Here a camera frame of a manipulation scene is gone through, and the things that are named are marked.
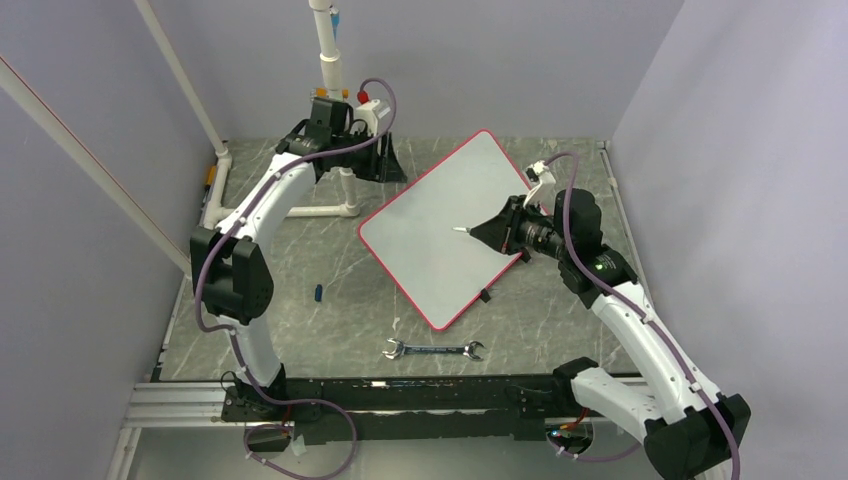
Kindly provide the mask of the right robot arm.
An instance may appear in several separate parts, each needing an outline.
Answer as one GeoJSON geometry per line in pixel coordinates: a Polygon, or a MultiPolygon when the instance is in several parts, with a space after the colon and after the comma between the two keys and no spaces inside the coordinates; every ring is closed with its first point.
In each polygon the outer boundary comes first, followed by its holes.
{"type": "Polygon", "coordinates": [[[503,255],[532,249],[557,261],[564,285],[614,334],[649,388],[642,394],[580,358],[554,371],[557,411],[597,412],[639,442],[664,479],[693,479],[730,464],[739,478],[739,447],[751,409],[727,395],[673,339],[621,253],[603,240],[602,210],[583,189],[558,193],[546,215],[525,196],[511,196],[491,219],[468,229],[503,255]]]}

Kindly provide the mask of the pink framed whiteboard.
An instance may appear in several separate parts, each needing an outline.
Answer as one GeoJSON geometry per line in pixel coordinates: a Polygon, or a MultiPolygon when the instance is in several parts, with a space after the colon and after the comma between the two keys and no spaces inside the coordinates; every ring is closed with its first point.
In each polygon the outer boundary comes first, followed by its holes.
{"type": "Polygon", "coordinates": [[[443,331],[521,258],[452,227],[477,226],[529,190],[495,136],[480,130],[377,208],[358,236],[430,328],[443,331]]]}

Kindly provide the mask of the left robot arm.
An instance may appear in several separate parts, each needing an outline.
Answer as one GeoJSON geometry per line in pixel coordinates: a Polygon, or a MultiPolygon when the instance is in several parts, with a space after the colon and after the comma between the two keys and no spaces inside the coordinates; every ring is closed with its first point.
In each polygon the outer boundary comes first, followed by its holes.
{"type": "Polygon", "coordinates": [[[256,385],[248,407],[264,420],[287,406],[284,366],[268,330],[266,312],[274,279],[264,256],[283,220],[321,177],[348,169],[375,183],[403,183],[407,177],[392,146],[395,112],[387,100],[360,104],[316,98],[276,146],[270,166],[244,200],[213,227],[198,227],[190,238],[194,315],[205,333],[221,331],[235,345],[237,377],[256,385]]]}

